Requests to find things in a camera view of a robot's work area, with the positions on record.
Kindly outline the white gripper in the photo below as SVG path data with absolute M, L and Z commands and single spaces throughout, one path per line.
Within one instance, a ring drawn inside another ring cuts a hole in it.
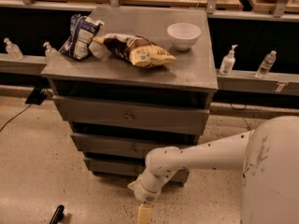
M 154 175 L 145 169 L 138 178 L 128 185 L 139 203 L 155 203 L 163 186 L 170 180 L 170 175 Z M 140 204 L 137 210 L 137 224 L 149 224 L 153 207 Z

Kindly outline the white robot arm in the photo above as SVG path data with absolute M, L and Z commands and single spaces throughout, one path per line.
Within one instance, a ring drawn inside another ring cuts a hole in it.
M 148 224 L 163 186 L 182 170 L 242 171 L 240 224 L 299 224 L 299 117 L 270 119 L 258 128 L 180 149 L 159 147 L 128 185 L 139 202 L 137 224 Z

